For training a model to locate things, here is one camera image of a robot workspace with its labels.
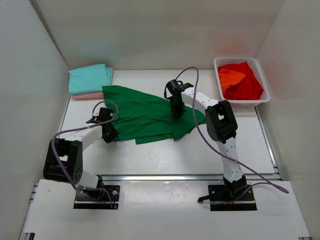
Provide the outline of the green t shirt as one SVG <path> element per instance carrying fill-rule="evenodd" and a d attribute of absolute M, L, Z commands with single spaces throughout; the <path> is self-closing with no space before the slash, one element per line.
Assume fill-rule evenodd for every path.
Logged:
<path fill-rule="evenodd" d="M 119 132 L 119 142 L 135 140 L 140 145 L 166 139 L 178 141 L 196 127 L 191 107 L 187 106 L 183 116 L 174 120 L 167 99 L 119 85 L 103 86 L 102 92 L 107 107 L 115 110 L 118 106 L 119 117 L 112 123 Z"/>

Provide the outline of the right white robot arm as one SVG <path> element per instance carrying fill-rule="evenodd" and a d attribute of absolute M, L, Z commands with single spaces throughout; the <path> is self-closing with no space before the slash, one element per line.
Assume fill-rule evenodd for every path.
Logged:
<path fill-rule="evenodd" d="M 170 111 L 177 121 L 187 112 L 185 104 L 193 106 L 205 115 L 206 129 L 209 137 L 216 142 L 222 154 L 224 186 L 216 193 L 200 197 L 199 202 L 212 197 L 213 201 L 234 201 L 247 187 L 246 177 L 238 163 L 236 150 L 236 131 L 238 124 L 230 103 L 218 101 L 197 92 L 190 83 L 180 80 L 169 81 L 164 88 L 164 98 L 170 102 Z"/>

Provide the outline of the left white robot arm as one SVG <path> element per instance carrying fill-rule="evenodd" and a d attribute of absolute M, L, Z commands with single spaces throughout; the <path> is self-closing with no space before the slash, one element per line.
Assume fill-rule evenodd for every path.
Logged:
<path fill-rule="evenodd" d="M 100 139 L 107 144 L 117 140 L 119 132 L 112 123 L 115 118 L 114 110 L 102 107 L 99 114 L 88 120 L 84 127 L 64 138 L 54 137 L 49 143 L 43 177 L 73 184 L 93 199 L 101 198 L 105 192 L 102 177 L 84 170 L 83 151 Z"/>

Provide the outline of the folded pink t shirt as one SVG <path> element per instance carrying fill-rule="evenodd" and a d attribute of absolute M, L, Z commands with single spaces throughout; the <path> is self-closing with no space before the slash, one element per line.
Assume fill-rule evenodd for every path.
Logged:
<path fill-rule="evenodd" d="M 75 94 L 75 95 L 72 95 L 72 98 L 76 101 L 99 100 L 99 99 L 103 99 L 104 95 L 102 91 L 98 91 L 98 92 Z"/>

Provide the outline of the orange t shirt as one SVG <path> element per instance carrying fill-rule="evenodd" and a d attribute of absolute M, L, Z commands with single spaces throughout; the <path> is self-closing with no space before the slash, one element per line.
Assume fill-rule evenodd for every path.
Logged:
<path fill-rule="evenodd" d="M 225 93 L 228 88 L 237 85 L 246 77 L 243 73 L 225 68 L 218 72 L 218 76 L 223 93 Z"/>

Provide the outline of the folded teal t shirt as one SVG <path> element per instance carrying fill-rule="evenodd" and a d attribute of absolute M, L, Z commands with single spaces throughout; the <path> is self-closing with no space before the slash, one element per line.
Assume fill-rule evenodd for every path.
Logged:
<path fill-rule="evenodd" d="M 112 84 L 114 70 L 105 64 L 94 64 L 69 71 L 70 95 L 101 92 L 103 86 Z"/>

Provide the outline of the red t shirt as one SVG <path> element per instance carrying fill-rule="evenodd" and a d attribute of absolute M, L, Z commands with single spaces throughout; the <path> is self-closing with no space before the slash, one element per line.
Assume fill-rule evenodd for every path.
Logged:
<path fill-rule="evenodd" d="M 263 87 L 255 77 L 254 72 L 247 61 L 219 66 L 218 74 L 222 69 L 233 70 L 246 75 L 242 81 L 228 88 L 225 93 L 222 93 L 225 99 L 235 101 L 257 101 L 261 98 L 264 91 Z"/>

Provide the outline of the white plastic basket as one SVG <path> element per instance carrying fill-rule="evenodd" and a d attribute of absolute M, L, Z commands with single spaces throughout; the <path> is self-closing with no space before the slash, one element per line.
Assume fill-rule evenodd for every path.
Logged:
<path fill-rule="evenodd" d="M 261 66 L 255 58 L 243 57 L 243 56 L 242 57 L 225 56 L 225 57 L 216 57 L 213 60 L 213 62 L 214 62 L 214 70 L 215 70 L 215 75 L 216 75 L 217 84 L 218 84 L 218 90 L 222 100 L 227 100 L 227 99 L 225 99 L 223 96 L 219 74 L 218 74 L 218 67 L 228 65 L 228 64 L 241 64 L 243 62 L 247 62 L 250 68 L 252 69 L 256 79 L 258 80 L 258 82 L 263 88 L 263 93 L 259 100 L 228 100 L 228 101 L 234 107 L 248 107 L 248 106 L 255 107 L 261 103 L 266 103 L 270 100 L 269 90 L 268 90 Z"/>

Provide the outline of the aluminium table rail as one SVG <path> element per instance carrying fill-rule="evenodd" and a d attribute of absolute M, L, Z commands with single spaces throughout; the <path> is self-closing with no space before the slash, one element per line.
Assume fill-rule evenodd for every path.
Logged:
<path fill-rule="evenodd" d="M 279 181 L 279 173 L 263 174 L 265 179 Z M 249 181 L 262 180 L 256 174 L 246 174 Z M 102 175 L 104 181 L 220 181 L 223 174 L 129 174 L 129 175 Z"/>

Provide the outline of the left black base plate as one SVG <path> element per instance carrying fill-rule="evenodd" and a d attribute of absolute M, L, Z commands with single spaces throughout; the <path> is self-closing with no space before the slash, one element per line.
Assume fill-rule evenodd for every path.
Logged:
<path fill-rule="evenodd" d="M 77 191 L 74 198 L 73 208 L 81 210 L 117 210 L 119 208 L 119 199 L 121 186 L 119 184 L 107 184 L 103 186 L 105 191 L 87 190 Z"/>

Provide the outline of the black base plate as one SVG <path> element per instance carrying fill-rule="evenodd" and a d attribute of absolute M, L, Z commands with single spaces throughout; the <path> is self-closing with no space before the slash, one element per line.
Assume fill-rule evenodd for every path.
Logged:
<path fill-rule="evenodd" d="M 230 195 L 225 185 L 210 184 L 208 185 L 208 194 L 199 197 L 197 200 L 200 204 L 205 201 L 209 201 L 211 212 L 258 210 L 252 186 L 249 184 L 237 191 L 233 196 Z"/>
<path fill-rule="evenodd" d="M 107 184 L 103 186 L 105 191 L 87 190 L 77 191 L 74 198 L 73 208 L 81 210 L 117 210 L 119 208 L 119 199 L 121 186 L 119 184 Z"/>

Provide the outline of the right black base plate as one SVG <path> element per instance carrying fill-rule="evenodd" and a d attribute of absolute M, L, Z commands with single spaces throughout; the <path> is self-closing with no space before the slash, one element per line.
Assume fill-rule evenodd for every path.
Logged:
<path fill-rule="evenodd" d="M 200 204 L 205 201 L 209 201 L 211 212 L 258 210 L 252 186 L 249 184 L 237 191 L 233 196 L 230 195 L 225 185 L 210 184 L 208 185 L 208 194 L 199 197 L 197 200 Z"/>

